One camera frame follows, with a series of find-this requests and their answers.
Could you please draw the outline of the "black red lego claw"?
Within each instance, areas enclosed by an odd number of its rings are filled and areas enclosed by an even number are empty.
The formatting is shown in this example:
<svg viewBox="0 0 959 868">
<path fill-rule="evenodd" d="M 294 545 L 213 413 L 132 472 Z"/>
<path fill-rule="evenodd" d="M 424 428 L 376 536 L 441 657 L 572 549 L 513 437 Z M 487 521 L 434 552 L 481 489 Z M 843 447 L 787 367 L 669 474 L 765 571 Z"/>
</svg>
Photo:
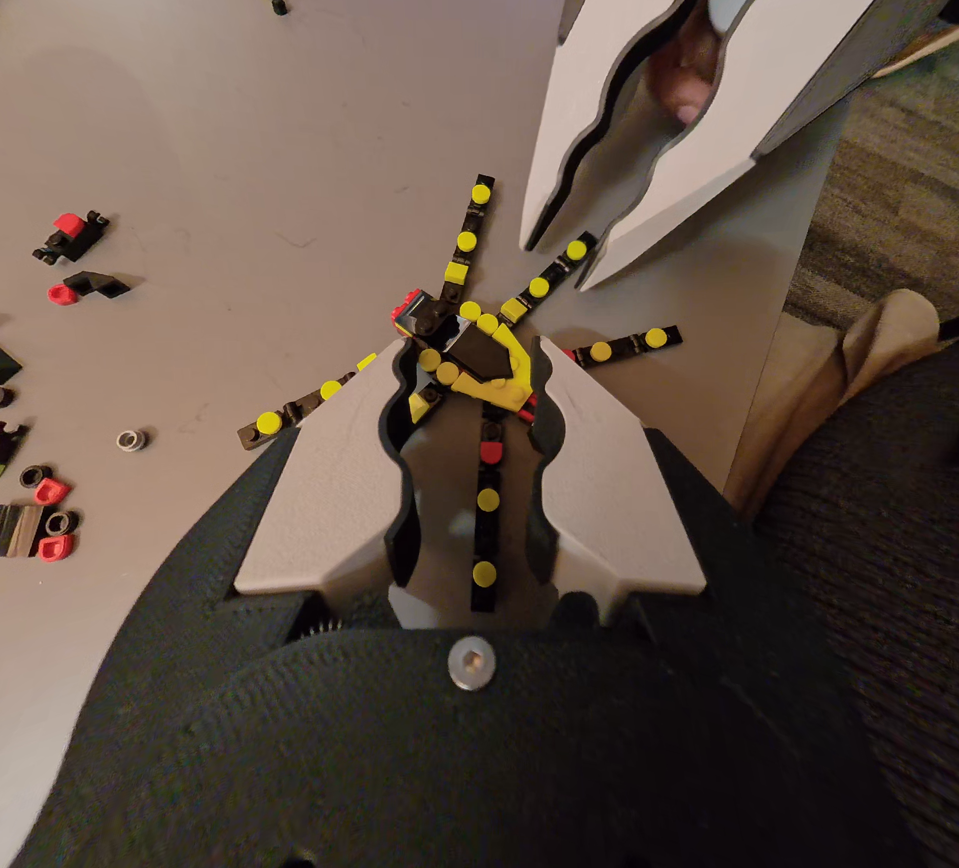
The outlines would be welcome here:
<svg viewBox="0 0 959 868">
<path fill-rule="evenodd" d="M 69 307 L 91 294 L 114 299 L 129 291 L 130 286 L 112 275 L 82 271 L 51 286 L 47 291 L 47 299 L 54 305 Z"/>
</svg>

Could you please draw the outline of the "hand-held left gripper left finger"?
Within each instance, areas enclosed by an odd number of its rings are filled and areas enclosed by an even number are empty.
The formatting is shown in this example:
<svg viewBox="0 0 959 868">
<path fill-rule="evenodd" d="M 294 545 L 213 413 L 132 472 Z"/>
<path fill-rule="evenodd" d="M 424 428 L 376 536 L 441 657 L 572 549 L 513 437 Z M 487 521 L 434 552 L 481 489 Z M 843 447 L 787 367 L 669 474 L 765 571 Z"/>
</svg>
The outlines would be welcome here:
<svg viewBox="0 0 959 868">
<path fill-rule="evenodd" d="M 234 580 L 240 595 L 407 586 L 420 553 L 414 345 L 396 339 L 300 424 Z"/>
</svg>

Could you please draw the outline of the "black red lego clip assembly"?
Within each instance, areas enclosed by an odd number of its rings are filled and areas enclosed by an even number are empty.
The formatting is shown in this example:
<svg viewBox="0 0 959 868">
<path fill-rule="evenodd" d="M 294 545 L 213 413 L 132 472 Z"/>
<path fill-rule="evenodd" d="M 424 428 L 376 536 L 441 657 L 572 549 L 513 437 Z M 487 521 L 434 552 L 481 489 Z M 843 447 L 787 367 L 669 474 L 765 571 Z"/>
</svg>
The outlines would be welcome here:
<svg viewBox="0 0 959 868">
<path fill-rule="evenodd" d="M 108 227 L 110 220 L 93 210 L 85 217 L 62 214 L 54 221 L 54 232 L 31 255 L 50 266 L 59 260 L 76 263 L 103 238 Z"/>
</svg>

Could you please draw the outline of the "pile of loose lego pieces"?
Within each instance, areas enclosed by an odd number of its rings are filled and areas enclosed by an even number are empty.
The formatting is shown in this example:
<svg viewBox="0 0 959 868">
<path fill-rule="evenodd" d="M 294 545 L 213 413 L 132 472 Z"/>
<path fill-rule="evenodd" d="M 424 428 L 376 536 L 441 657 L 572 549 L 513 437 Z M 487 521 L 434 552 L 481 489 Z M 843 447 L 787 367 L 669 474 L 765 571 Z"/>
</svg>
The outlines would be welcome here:
<svg viewBox="0 0 959 868">
<path fill-rule="evenodd" d="M 16 392 L 10 380 L 21 370 L 19 361 L 1 350 L 1 406 L 10 406 Z M 6 477 L 14 458 L 23 448 L 30 427 L 1 422 L 1 476 Z M 1 503 L 2 559 L 36 558 L 52 564 L 66 560 L 76 545 L 79 514 L 64 508 L 72 486 L 54 473 L 48 464 L 32 464 L 19 474 L 21 496 Z"/>
</svg>

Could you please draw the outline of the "yellow black lego spider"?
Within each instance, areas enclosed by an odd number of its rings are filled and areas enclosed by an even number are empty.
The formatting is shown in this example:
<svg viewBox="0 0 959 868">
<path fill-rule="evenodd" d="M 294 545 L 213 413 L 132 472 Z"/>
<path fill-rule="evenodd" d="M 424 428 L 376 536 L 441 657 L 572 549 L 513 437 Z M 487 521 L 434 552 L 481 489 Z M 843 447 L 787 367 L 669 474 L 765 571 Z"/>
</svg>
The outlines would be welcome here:
<svg viewBox="0 0 959 868">
<path fill-rule="evenodd" d="M 476 302 L 467 300 L 466 280 L 494 186 L 495 179 L 492 176 L 477 176 L 457 237 L 456 249 L 445 269 L 438 297 L 416 288 L 391 312 L 391 322 L 400 339 L 407 339 L 414 345 L 416 377 L 409 396 L 413 433 L 449 396 L 468 398 L 481 404 L 476 517 L 470 570 L 470 610 L 480 614 L 493 613 L 497 606 L 504 421 L 509 415 L 515 415 L 531 426 L 537 405 L 531 383 L 530 356 L 513 329 L 548 298 L 597 246 L 593 235 L 583 233 L 570 242 L 522 292 L 504 302 L 498 311 L 484 310 Z M 366 357 L 355 371 L 348 372 L 341 379 L 324 382 L 316 392 L 280 409 L 262 413 L 255 422 L 238 432 L 244 449 L 253 451 L 272 441 L 283 440 L 291 443 L 290 454 L 294 433 L 306 417 L 376 357 Z M 356 596 L 318 594 L 321 602 L 332 610 L 344 607 Z"/>
</svg>

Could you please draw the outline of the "person's right hand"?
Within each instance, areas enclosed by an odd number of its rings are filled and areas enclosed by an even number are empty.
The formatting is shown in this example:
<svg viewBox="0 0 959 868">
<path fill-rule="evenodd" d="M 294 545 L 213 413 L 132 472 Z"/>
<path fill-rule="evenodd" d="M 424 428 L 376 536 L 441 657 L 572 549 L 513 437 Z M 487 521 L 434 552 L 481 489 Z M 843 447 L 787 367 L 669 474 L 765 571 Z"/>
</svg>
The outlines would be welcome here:
<svg viewBox="0 0 959 868">
<path fill-rule="evenodd" d="M 649 59 L 649 92 L 683 126 L 698 118 L 711 95 L 721 41 L 708 9 L 698 6 L 678 34 Z"/>
</svg>

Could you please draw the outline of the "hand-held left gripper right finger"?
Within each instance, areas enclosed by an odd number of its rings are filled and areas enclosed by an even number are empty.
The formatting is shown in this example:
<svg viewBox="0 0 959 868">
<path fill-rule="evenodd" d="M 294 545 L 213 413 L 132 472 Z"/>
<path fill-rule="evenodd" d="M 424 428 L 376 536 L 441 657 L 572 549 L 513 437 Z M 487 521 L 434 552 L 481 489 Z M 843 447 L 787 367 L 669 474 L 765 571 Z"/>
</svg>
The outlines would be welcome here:
<svg viewBox="0 0 959 868">
<path fill-rule="evenodd" d="M 698 596 L 704 574 L 641 420 L 549 338 L 531 347 L 541 454 L 528 563 L 559 598 L 591 598 L 613 622 L 635 593 Z"/>
</svg>

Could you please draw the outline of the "tan trousers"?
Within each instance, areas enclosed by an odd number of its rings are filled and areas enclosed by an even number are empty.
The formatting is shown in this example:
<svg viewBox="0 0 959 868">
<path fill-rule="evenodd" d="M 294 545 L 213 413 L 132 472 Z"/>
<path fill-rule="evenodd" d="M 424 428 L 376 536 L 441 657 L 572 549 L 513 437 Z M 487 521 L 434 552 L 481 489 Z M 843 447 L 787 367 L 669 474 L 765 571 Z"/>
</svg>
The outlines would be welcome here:
<svg viewBox="0 0 959 868">
<path fill-rule="evenodd" d="M 849 400 L 941 349 L 940 317 L 924 296 L 895 289 L 844 331 L 784 313 L 737 445 L 723 496 L 753 519 L 800 446 Z"/>
</svg>

